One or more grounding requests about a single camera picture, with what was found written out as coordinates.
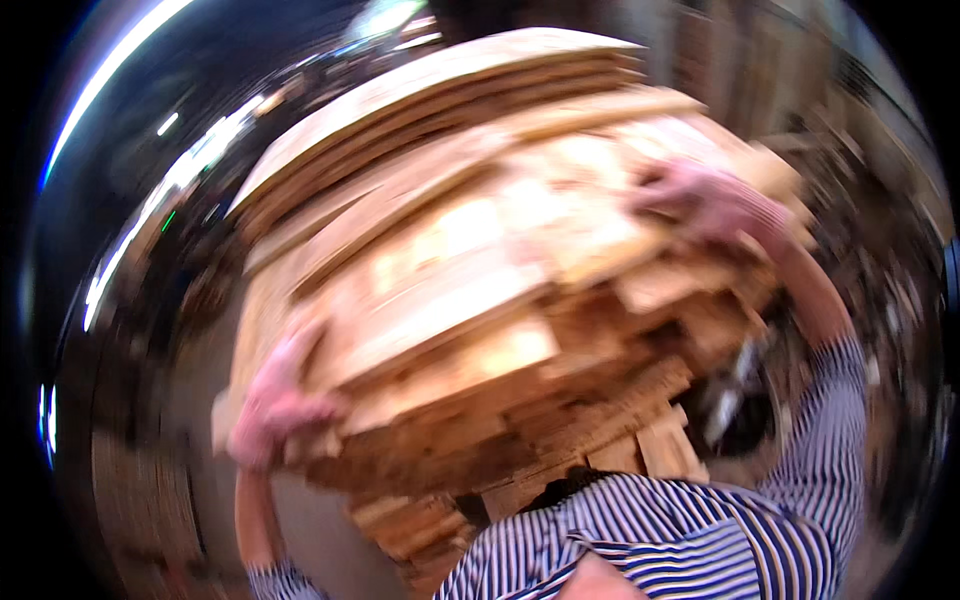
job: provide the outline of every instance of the person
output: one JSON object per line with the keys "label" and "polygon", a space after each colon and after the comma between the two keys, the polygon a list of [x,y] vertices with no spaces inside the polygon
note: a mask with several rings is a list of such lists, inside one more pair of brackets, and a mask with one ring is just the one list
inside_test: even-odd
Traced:
{"label": "person", "polygon": [[[766,251],[813,350],[813,378],[778,464],[756,491],[607,473],[559,503],[480,533],[435,598],[831,597],[863,514],[864,367],[836,289],[789,234],[789,213],[733,175],[689,159],[659,165],[630,199],[676,219],[687,242]],[[254,380],[229,451],[240,467],[236,528],[260,599],[317,599],[285,558],[266,466],[300,424],[333,417],[332,396],[302,402],[312,324],[282,342]]]}

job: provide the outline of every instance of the blue and white striped shirt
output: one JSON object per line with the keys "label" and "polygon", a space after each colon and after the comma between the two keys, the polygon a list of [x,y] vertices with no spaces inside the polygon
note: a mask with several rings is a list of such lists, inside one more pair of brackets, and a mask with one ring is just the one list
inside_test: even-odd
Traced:
{"label": "blue and white striped shirt", "polygon": [[[756,492],[610,475],[486,529],[435,600],[553,598],[588,551],[650,598],[833,596],[863,515],[863,351],[847,339],[813,367],[793,438]],[[252,575],[256,596],[324,598],[292,588],[294,575],[274,574],[282,589]]]}

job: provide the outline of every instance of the stack of wooden boards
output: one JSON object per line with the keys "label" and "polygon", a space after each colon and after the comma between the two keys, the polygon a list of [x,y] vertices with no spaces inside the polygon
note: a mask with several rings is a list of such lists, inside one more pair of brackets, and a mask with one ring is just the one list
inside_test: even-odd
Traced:
{"label": "stack of wooden boards", "polygon": [[[809,241],[797,173],[679,92],[561,78],[550,94],[500,99],[527,85],[509,77],[532,64],[589,63],[574,79],[591,78],[634,49],[537,29],[411,62],[282,136],[234,203],[259,241],[214,443],[283,331],[327,316],[303,385],[340,391],[347,413],[290,440],[283,466],[364,506],[406,498],[418,508],[405,510],[425,510],[436,528],[416,531],[443,535],[413,544],[431,538],[424,547],[391,541],[416,537],[400,523],[420,522],[411,516],[388,511],[394,530],[358,520],[395,559],[420,561],[408,581],[433,582],[442,569],[425,565],[446,564],[469,538],[448,494],[482,493],[488,513],[507,516],[569,466],[642,470],[638,447],[651,474],[707,477],[670,400],[762,330],[757,312],[777,282],[762,252],[672,253],[672,223],[629,214],[624,200],[653,161],[733,171],[793,209]],[[494,109],[410,147],[403,128],[428,111],[472,111],[475,86]],[[564,98],[542,101],[554,93]],[[390,150],[372,149],[381,142]]]}

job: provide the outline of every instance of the pink glove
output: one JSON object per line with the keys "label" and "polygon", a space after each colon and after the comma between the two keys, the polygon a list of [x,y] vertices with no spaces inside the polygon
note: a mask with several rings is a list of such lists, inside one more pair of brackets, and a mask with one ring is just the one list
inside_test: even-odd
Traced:
{"label": "pink glove", "polygon": [[227,452],[246,468],[268,468],[294,430],[336,417],[343,403],[333,393],[307,395],[300,387],[303,361],[323,335],[325,321],[286,334],[260,367],[247,391]]}
{"label": "pink glove", "polygon": [[739,244],[746,233],[776,259],[790,239],[790,211],[730,173],[674,158],[655,165],[647,179],[630,207],[683,222],[685,242]]}

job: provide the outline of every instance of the shirt sleeve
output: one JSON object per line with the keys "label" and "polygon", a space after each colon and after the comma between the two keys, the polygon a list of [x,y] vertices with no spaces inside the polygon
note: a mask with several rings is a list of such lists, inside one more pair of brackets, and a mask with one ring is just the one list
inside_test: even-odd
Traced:
{"label": "shirt sleeve", "polygon": [[289,559],[270,568],[249,569],[247,579],[256,600],[330,600]]}
{"label": "shirt sleeve", "polygon": [[846,564],[859,534],[864,497],[863,349],[853,337],[813,354],[793,436],[757,490],[818,523]]}

